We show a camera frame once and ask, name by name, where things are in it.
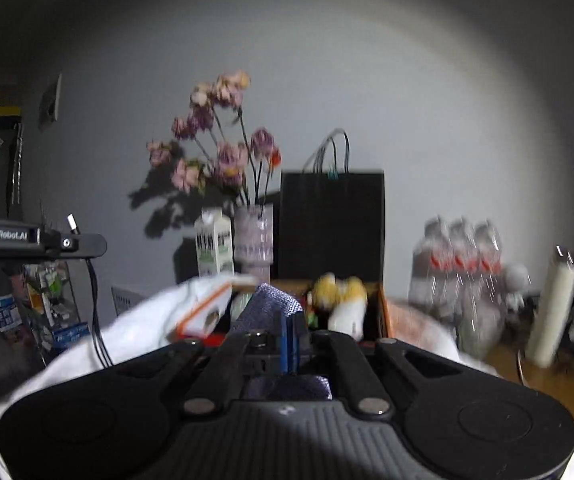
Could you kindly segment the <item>purple glass vase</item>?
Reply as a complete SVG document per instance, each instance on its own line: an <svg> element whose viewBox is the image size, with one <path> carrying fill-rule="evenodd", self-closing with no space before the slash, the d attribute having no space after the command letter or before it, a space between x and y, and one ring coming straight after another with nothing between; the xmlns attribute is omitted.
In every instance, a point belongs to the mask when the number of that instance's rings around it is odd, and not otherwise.
<svg viewBox="0 0 574 480"><path fill-rule="evenodd" d="M245 274L270 281L274 262L274 211L272 205L238 207L234 217L234 260Z"/></svg>

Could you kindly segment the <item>black paper bag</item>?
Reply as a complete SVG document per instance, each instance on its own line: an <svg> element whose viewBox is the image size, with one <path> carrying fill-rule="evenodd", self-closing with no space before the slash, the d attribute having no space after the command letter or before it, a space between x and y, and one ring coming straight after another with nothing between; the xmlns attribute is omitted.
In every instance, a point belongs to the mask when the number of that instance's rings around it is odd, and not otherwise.
<svg viewBox="0 0 574 480"><path fill-rule="evenodd" d="M330 272L381 283L386 189L381 170L352 171L351 142L332 130L300 170L280 178L275 256L280 280Z"/></svg>

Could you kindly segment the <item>water bottle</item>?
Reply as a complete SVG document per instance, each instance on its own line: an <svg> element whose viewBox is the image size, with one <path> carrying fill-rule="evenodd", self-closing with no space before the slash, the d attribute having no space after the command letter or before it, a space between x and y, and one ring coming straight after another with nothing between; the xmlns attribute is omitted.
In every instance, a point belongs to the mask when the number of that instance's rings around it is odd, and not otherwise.
<svg viewBox="0 0 574 480"><path fill-rule="evenodd" d="M408 301L424 312L444 303L453 263L453 248L445 221L436 217L424 225L424 237L413 252Z"/></svg>
<svg viewBox="0 0 574 480"><path fill-rule="evenodd" d="M467 286L478 272L479 252L471 222L464 217L450 225L453 263L448 280L448 299L455 311L462 308Z"/></svg>
<svg viewBox="0 0 574 480"><path fill-rule="evenodd" d="M479 273L488 300L500 303L500 272L502 272L502 242L496 226L490 221L480 223L474 231L478 248Z"/></svg>

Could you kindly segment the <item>yellow white plush toy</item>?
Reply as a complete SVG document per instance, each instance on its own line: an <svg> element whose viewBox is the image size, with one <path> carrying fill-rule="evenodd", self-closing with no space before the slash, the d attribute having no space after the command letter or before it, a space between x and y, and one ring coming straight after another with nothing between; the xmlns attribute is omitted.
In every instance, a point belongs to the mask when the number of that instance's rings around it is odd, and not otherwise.
<svg viewBox="0 0 574 480"><path fill-rule="evenodd" d="M323 313L323 329L348 335L355 341L364 335L367 304L366 287L355 276L339 280L332 273L324 274L310 292L310 306L316 313Z"/></svg>

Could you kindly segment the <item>water bottle middle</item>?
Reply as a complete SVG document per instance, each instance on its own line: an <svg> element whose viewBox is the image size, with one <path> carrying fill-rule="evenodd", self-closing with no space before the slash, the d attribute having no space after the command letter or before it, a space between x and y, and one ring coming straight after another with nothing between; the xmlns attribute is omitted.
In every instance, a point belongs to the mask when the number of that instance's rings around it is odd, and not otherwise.
<svg viewBox="0 0 574 480"><path fill-rule="evenodd" d="M462 308L467 286L478 272L479 252L471 222L464 217L450 225L453 263L448 280L448 299L455 311Z"/></svg>

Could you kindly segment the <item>clear glass cup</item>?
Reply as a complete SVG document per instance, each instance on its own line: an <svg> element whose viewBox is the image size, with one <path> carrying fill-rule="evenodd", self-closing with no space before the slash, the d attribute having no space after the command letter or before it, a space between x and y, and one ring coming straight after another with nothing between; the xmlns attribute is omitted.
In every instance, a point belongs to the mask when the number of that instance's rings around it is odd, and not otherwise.
<svg viewBox="0 0 574 480"><path fill-rule="evenodd" d="M502 312L489 304L465 307L457 330L458 349L477 360L483 360L496 346L504 329Z"/></svg>

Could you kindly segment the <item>white milk carton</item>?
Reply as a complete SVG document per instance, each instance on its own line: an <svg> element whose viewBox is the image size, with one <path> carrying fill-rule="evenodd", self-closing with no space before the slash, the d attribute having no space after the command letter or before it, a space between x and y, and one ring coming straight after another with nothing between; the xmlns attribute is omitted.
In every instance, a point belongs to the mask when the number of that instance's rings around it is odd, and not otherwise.
<svg viewBox="0 0 574 480"><path fill-rule="evenodd" d="M221 208L203 208L195 222L200 276L234 273L232 222Z"/></svg>

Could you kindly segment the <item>water bottle left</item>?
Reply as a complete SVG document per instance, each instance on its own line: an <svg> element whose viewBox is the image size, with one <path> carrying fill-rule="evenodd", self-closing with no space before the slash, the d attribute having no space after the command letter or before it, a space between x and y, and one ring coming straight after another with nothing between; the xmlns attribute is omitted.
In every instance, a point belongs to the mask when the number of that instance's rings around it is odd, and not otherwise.
<svg viewBox="0 0 574 480"><path fill-rule="evenodd" d="M424 237L413 252L408 301L424 312L444 303L453 263L453 248L445 221L436 217L424 225Z"/></svg>

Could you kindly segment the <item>water bottle right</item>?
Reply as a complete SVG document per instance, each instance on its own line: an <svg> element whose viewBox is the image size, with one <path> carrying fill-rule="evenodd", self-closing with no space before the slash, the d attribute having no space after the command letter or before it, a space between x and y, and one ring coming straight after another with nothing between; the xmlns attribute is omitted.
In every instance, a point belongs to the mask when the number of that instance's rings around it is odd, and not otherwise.
<svg viewBox="0 0 574 480"><path fill-rule="evenodd" d="M478 248L479 273L488 300L500 303L500 272L502 272L502 242L496 226L490 221L480 223L474 231Z"/></svg>

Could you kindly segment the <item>purple knitted cloth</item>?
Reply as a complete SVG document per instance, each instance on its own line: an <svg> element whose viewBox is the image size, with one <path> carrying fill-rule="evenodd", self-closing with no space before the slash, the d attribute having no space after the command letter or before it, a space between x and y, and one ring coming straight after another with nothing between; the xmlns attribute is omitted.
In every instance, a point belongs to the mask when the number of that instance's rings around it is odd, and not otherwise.
<svg viewBox="0 0 574 480"><path fill-rule="evenodd" d="M332 398L328 379L322 376L296 373L281 374L276 314L290 316L303 311L300 304L282 290L262 284L252 294L238 318L232 320L229 331L250 337L248 357L244 368L244 388L241 397L253 401L327 401Z"/></svg>

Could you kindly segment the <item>white round lamp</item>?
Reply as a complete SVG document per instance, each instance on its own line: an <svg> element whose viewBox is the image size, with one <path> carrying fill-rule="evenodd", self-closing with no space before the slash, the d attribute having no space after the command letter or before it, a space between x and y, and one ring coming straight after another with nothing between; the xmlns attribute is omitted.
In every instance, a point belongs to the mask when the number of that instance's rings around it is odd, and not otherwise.
<svg viewBox="0 0 574 480"><path fill-rule="evenodd" d="M519 310L523 306L523 294L531 285L528 269L521 263L509 263L504 266L502 277L506 304Z"/></svg>

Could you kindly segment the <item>white fluffy blanket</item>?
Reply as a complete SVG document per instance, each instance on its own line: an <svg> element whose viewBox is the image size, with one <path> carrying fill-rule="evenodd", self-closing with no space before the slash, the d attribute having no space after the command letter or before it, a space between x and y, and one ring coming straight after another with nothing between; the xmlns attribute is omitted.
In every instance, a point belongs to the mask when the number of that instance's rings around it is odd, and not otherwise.
<svg viewBox="0 0 574 480"><path fill-rule="evenodd" d="M208 309L225 307L234 286L255 287L256 278L244 274L224 274L191 278L177 286L158 292L133 309L120 315L109 326L101 330L110 356L116 363L142 356L158 350L171 342L176 326L186 321L192 312L204 304ZM494 374L492 367L472 359L463 360L456 344L438 322L427 315L406 306L387 302L389 315L387 326L393 335L402 341L455 361L472 365L476 370ZM54 386L66 380L78 378L100 369L90 339L83 339L66 350L46 370L14 388L0 399L0 419L11 404L33 392ZM8 479L10 474L0 456L0 478Z"/></svg>

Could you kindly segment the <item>dried purple flowers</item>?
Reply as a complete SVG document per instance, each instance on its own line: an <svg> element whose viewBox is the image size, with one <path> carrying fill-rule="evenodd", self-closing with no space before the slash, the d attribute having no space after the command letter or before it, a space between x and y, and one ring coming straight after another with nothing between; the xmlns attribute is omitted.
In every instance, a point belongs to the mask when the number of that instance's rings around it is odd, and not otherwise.
<svg viewBox="0 0 574 480"><path fill-rule="evenodd" d="M149 141L148 162L162 170L178 192L189 195L214 186L240 205L259 205L281 152L270 130L249 131L244 123L244 70L199 82L190 92L188 112L172 121L172 139Z"/></svg>

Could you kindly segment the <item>red cardboard box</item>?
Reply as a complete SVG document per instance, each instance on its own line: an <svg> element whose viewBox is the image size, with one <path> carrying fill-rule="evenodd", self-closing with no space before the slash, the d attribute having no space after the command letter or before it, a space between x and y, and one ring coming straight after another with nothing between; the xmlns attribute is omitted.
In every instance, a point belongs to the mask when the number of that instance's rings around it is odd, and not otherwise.
<svg viewBox="0 0 574 480"><path fill-rule="evenodd" d="M277 280L273 281L272 285L293 296L304 309L307 321L313 319L311 312L314 308L308 301L308 294L314 288L313 281ZM394 316L383 284L365 282L364 287L368 298L363 323L364 344L377 338L393 337ZM199 299L195 307L191 307L178 322L172 324L170 338L208 338L213 332L224 335L229 329L227 318L232 300L239 294L253 294L257 288L256 285L234 284L232 281L217 286L214 292L208 292L206 298Z"/></svg>

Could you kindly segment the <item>white thermos bottle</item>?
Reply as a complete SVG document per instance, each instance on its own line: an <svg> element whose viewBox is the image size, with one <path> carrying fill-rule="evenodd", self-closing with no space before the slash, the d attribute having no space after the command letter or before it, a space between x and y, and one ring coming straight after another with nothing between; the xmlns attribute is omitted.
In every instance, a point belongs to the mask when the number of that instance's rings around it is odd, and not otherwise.
<svg viewBox="0 0 574 480"><path fill-rule="evenodd" d="M566 248L557 245L549 261L526 344L526 359L538 368L549 368L554 362L567 326L573 296L574 258Z"/></svg>

